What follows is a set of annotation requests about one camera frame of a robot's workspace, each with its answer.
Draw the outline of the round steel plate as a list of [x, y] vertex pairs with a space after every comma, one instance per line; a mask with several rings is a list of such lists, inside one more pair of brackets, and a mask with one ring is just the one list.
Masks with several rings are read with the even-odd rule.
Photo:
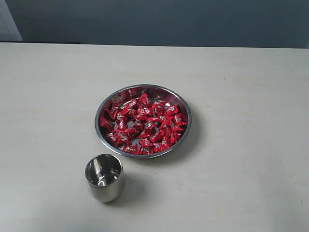
[[[152, 106], [145, 107], [138, 98], [147, 93]], [[165, 110], [178, 105], [187, 116], [187, 126], [174, 126], [173, 116]], [[99, 125], [100, 117], [114, 123], [108, 130]], [[150, 159], [174, 150], [189, 134], [192, 114], [186, 101], [176, 92], [158, 85], [140, 84], [122, 88], [108, 96], [95, 116], [95, 130], [100, 141], [111, 151], [132, 158]], [[141, 147], [139, 140], [148, 138], [154, 146]]]

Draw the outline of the stainless steel cup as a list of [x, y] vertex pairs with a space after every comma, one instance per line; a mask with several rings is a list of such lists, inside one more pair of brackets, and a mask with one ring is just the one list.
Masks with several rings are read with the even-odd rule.
[[84, 173], [92, 196], [102, 203], [114, 201], [125, 188], [124, 168], [114, 155], [97, 155], [87, 163]]

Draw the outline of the red wrapped candy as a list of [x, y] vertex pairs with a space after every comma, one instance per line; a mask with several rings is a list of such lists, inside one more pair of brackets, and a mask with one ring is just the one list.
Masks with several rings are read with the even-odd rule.
[[147, 93], [143, 93], [139, 98], [138, 98], [138, 102], [140, 104], [142, 104], [145, 107], [150, 107], [152, 106], [152, 102], [150, 101]]
[[166, 115], [166, 116], [173, 116], [173, 115], [177, 114], [178, 112], [179, 112], [178, 105], [173, 104], [173, 105], [169, 106], [169, 107], [165, 110], [165, 115]]
[[187, 126], [188, 118], [187, 116], [183, 116], [182, 113], [177, 113], [173, 116], [173, 123], [174, 123], [174, 126], [177, 126], [177, 127]]
[[140, 143], [141, 147], [151, 147], [151, 146], [154, 146], [154, 144], [148, 138], [140, 139], [139, 143]]
[[108, 130], [113, 130], [114, 129], [114, 123], [112, 121], [106, 119], [103, 116], [100, 117], [99, 125], [101, 127], [104, 127], [106, 129], [108, 129]]

